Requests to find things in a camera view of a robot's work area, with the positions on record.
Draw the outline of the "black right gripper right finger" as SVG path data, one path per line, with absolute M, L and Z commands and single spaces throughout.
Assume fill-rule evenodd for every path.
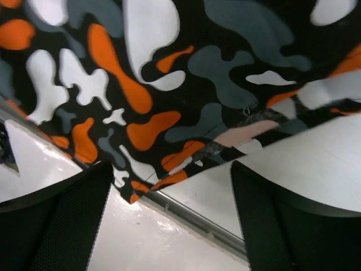
M 251 270 L 360 270 L 360 213 L 281 187 L 239 161 L 231 165 Z

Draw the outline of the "orange black camouflage shorts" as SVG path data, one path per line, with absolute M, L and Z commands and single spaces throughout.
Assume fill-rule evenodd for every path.
M 359 1 L 2 1 L 1 98 L 134 203 L 360 113 Z

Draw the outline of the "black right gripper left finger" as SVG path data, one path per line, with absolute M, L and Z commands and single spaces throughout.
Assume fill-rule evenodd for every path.
M 1 203 L 1 270 L 86 270 L 111 184 L 101 162 Z

